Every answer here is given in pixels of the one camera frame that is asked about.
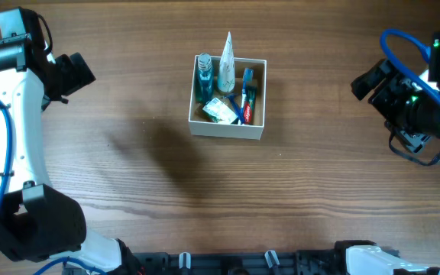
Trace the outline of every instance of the white box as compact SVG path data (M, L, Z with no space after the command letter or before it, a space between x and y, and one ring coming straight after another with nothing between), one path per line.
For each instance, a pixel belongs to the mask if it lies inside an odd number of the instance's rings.
M212 137L224 137L224 138L249 138L260 139L264 130L264 118L266 112L266 73L267 73L267 61L266 60L253 60L247 58L234 58L235 61L235 93L239 94L235 101L240 106L241 103L241 91L242 91L242 77L244 75L245 68L251 68L254 70L253 81L250 83L252 86L257 87L256 102L254 104L254 119L252 125L220 125L218 123L210 122L203 111L201 110L201 104L196 102L195 90L196 90L196 62L198 56L195 56L195 66L192 72L192 85L191 85L191 99L189 102L189 130L191 134L212 136ZM214 97L220 97L216 89L216 80L218 76L218 65L220 63L220 57L212 57L214 83L215 87ZM230 102L227 99L222 100L233 111Z

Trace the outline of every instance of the toiletry item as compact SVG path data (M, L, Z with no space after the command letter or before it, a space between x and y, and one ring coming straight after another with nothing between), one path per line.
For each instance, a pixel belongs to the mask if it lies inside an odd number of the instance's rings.
M244 114L245 101L247 100L248 94L246 92L247 84L252 81L252 76L254 75L254 71L249 68L245 68L244 70L244 78L242 81L242 102L241 102L241 113Z
M228 32L227 42L223 49L222 58L220 58L220 66L218 68L218 92L228 94L234 90L235 86L235 62L234 49L232 48L232 38L230 31Z
M198 89L196 89L196 100L206 104L213 96L213 66L212 57L202 53L198 57Z
M239 121L241 122L241 124L244 124L244 116L241 113L241 109L237 105L237 102L235 102L236 96L237 94L231 93L230 95L222 96L220 99L228 99L230 101L230 104L232 104L232 107L234 108L235 114L237 115Z
M213 122L229 125L236 119L237 115L220 99L214 98L208 102L203 111L211 118Z
M244 123L246 125L252 125L254 120L254 106L256 104L257 88L254 86L247 86L246 88L247 99L244 106Z

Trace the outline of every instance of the wood grain surface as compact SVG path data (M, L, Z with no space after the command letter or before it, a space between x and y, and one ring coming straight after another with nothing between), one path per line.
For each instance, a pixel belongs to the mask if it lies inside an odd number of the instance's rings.
M54 55L79 51L97 78L42 114L47 169L96 231L169 253L370 239L440 264L440 164L391 153L384 119L349 86L383 58L385 28L428 44L440 1L45 2L24 7L47 19ZM267 60L260 141L189 134L193 57L221 55L228 31L236 57ZM390 46L425 69L411 45ZM0 253L0 273L42 265Z

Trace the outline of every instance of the toothpaste tube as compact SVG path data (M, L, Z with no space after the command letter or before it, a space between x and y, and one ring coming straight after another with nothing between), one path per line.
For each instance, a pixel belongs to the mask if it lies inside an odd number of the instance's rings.
M254 120L254 105L256 104L257 88L247 86L246 90L247 98L244 104L244 123L246 125L252 125L252 121Z

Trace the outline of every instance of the wooden table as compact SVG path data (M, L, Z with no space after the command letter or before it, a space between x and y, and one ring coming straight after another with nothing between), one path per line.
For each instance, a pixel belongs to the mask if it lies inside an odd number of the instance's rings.
M132 251L169 253L370 239L440 264L440 164L418 167L391 153L384 119L349 86L383 58L384 29L430 43L440 2L23 6L47 19L54 55L79 51L97 78L42 114L53 186L80 203L96 231ZM267 60L260 141L189 133L193 57L221 55L228 31L236 57ZM425 69L413 46L390 44ZM0 253L0 273L42 265Z

